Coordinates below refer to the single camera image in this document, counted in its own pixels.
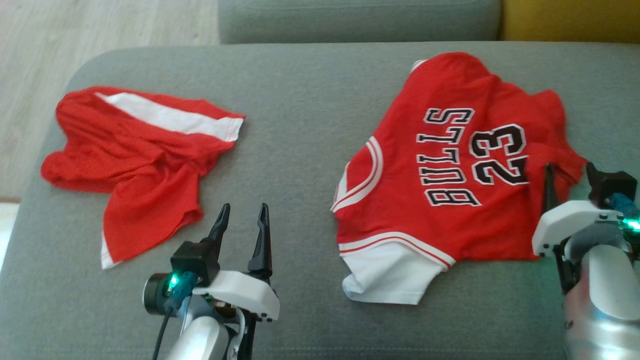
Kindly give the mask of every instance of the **black cable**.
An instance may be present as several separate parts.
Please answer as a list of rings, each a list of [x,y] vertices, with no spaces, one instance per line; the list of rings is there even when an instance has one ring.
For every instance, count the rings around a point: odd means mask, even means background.
[[[152,360],[158,359],[158,353],[160,353],[160,344],[162,343],[164,330],[166,329],[166,324],[169,322],[170,316],[171,316],[171,311],[167,311],[167,313],[164,316],[164,320],[162,321],[162,326],[160,326],[160,332],[158,333],[158,339],[156,340],[156,349],[154,350],[154,356],[151,358]]]
[[[238,359],[240,360],[251,360],[253,357],[253,335],[255,334],[256,317],[253,314],[246,316],[246,334],[242,338],[240,351],[238,352]]]

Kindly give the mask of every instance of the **yellow cushion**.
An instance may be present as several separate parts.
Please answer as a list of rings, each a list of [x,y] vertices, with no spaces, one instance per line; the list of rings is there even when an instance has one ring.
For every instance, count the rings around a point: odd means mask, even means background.
[[[640,0],[503,0],[501,38],[640,44]]]

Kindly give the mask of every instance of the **white stripe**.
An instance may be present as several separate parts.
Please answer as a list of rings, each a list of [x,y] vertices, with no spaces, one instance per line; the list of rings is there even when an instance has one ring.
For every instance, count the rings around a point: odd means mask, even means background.
[[[380,240],[380,239],[384,239],[384,238],[389,238],[386,240],[382,240],[376,243],[376,241]],[[405,244],[411,248],[413,248],[414,250],[416,250],[416,252],[418,252],[419,254],[422,254],[424,256],[426,256],[427,258],[436,261],[438,263],[442,264],[442,261],[439,260],[438,258],[444,260],[446,262],[446,264],[444,265],[453,265],[456,263],[456,260],[454,258],[452,258],[450,255],[448,255],[446,252],[441,251],[436,249],[435,247],[426,244],[416,238],[414,238],[413,236],[409,235],[409,234],[405,234],[405,233],[400,233],[399,231],[391,231],[388,233],[381,233],[381,234],[377,234],[374,236],[370,236],[368,238],[362,239],[362,240],[358,240],[358,241],[354,241],[351,243],[341,243],[338,244],[338,248],[340,249],[340,256],[350,256],[350,255],[354,255],[354,254],[359,254],[363,251],[366,251],[367,249],[371,249],[371,247],[375,247],[378,245],[382,245],[385,243],[389,243],[389,242],[399,242],[402,244]],[[348,251],[348,250],[353,250],[353,249],[357,249],[360,248],[358,250],[355,251],[351,251],[351,252],[345,252],[342,253],[344,251]],[[430,256],[429,254],[426,254],[424,251],[420,251],[420,250],[424,250],[430,254],[433,254],[435,256],[437,256],[438,258],[434,257],[434,256]]]
[[[119,264],[113,263],[113,259],[111,259],[111,254],[107,248],[107,239],[104,238],[104,231],[102,232],[102,245],[100,247],[100,264],[102,265],[103,270],[113,268]]]
[[[215,136],[226,142],[236,141],[242,118],[214,119],[190,113],[145,99],[142,96],[120,93],[111,96],[96,93],[102,100],[147,124],[184,134],[200,133]]]
[[[364,182],[351,189],[351,191],[347,192],[341,199],[337,199],[331,208],[332,212],[336,212],[346,206],[356,204],[360,200],[364,199],[365,196],[373,191],[380,181],[384,162],[382,158],[382,149],[375,137],[370,137],[367,142],[367,149],[371,155],[371,173]]]
[[[344,173],[342,174],[342,179],[338,183],[338,187],[335,191],[335,197],[333,198],[333,203],[338,202],[338,199],[343,199],[347,194],[347,169],[349,168],[349,161],[347,165],[344,167]]]
[[[415,69],[417,69],[420,65],[422,65],[422,63],[424,63],[427,60],[418,60],[415,63],[413,63],[413,66],[411,67],[411,71],[413,72]]]

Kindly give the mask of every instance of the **robotic arm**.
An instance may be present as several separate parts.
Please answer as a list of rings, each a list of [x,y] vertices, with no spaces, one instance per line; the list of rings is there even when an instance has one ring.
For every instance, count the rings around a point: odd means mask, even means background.
[[[589,200],[558,205],[547,167],[544,214],[533,251],[554,256],[564,298],[568,360],[640,359],[640,284],[633,262],[640,250],[637,181],[625,172],[587,165]]]
[[[182,319],[182,330],[167,360],[250,360],[256,323],[278,319],[280,301],[269,281],[269,208],[260,209],[260,233],[246,273],[220,270],[218,263],[230,210],[229,204],[222,207],[208,237],[178,248],[171,273],[147,281],[144,306],[152,315],[164,315],[154,360],[171,317]]]

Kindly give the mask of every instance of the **gray couch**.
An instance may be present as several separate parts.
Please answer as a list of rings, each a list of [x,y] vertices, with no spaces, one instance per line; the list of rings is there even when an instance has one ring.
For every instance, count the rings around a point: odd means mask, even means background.
[[[418,306],[348,300],[329,212],[344,164],[363,145],[413,62],[449,51],[478,56],[528,92],[564,102],[568,138],[602,170],[640,177],[640,46],[509,42],[226,45],[114,51],[84,65],[68,89],[115,85],[205,98],[247,115],[233,151],[200,184],[205,219],[116,268],[100,269],[108,196],[52,187],[34,171],[0,274],[2,359],[148,359],[161,323],[141,292],[184,240],[199,240],[232,204],[223,268],[243,270],[270,205],[273,286],[281,317],[259,324],[255,359],[507,360],[562,356],[555,264],[462,262]],[[51,125],[40,159],[65,138]],[[585,183],[572,197],[583,199]],[[179,323],[165,335],[166,354]]]
[[[222,44],[496,40],[500,0],[219,0]]]

